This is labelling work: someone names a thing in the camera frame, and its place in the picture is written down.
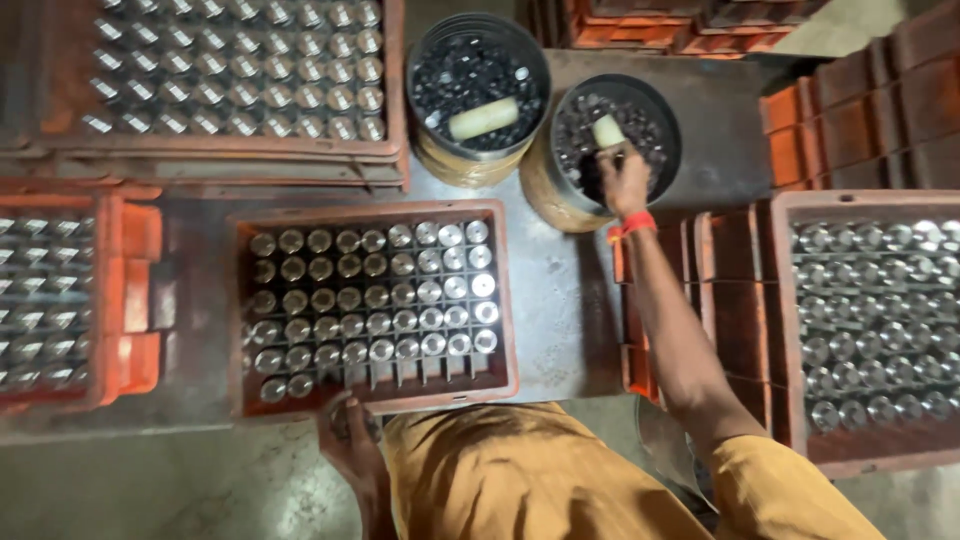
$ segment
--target shirt sleeve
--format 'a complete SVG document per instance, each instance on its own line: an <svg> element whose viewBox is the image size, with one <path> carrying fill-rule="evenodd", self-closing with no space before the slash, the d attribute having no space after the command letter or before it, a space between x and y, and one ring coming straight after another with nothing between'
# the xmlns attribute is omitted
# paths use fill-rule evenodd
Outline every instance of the shirt sleeve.
<svg viewBox="0 0 960 540"><path fill-rule="evenodd" d="M806 458L742 435L710 459L718 540L882 540L883 535Z"/></svg>

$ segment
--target man's hand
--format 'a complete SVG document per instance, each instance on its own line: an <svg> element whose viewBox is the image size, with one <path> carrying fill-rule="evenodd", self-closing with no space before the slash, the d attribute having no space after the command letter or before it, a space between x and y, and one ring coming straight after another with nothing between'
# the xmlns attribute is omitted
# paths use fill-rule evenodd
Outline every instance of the man's hand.
<svg viewBox="0 0 960 540"><path fill-rule="evenodd" d="M616 170L613 160L623 154L623 165ZM647 183L650 167L630 141L597 152L597 165L603 175L607 208L619 219L647 209Z"/></svg>
<svg viewBox="0 0 960 540"><path fill-rule="evenodd" d="M346 413L346 439L338 438L334 429L333 416L337 412ZM320 453L350 484L358 498L380 495L384 488L389 495L387 462L370 437L364 419L365 412L360 402L351 397L348 391L334 398L317 418Z"/></svg>

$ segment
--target right hand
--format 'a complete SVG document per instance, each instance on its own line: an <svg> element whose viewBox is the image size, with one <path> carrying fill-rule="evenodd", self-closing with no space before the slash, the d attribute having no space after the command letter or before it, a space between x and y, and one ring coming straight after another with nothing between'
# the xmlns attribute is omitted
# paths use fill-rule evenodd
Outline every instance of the right hand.
<svg viewBox="0 0 960 540"><path fill-rule="evenodd" d="M623 154L623 165L616 170L613 160ZM615 144L597 152L597 164L603 175L603 188L607 208L617 218L647 210L647 183L650 181L650 166L637 153L630 141Z"/></svg>

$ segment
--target mustard yellow shirt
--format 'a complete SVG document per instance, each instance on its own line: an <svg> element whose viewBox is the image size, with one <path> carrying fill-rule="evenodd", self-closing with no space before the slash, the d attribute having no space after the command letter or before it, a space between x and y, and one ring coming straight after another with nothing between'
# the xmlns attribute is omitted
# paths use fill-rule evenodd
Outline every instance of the mustard yellow shirt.
<svg viewBox="0 0 960 540"><path fill-rule="evenodd" d="M384 443L400 538L713 538L556 404L400 416ZM883 538L816 467L771 439L735 437L709 465L720 540Z"/></svg>

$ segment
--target left hand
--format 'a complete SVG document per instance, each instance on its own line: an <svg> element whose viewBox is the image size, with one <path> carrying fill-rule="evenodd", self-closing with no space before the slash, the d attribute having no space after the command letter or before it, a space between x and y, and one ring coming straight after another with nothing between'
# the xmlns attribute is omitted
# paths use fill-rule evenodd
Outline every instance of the left hand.
<svg viewBox="0 0 960 540"><path fill-rule="evenodd" d="M341 439L333 426L333 415L338 408L347 415L349 437ZM320 453L344 477L358 497L377 497L390 494L390 474L383 454L371 439L364 419L366 410L360 402L345 391L333 398L317 418Z"/></svg>

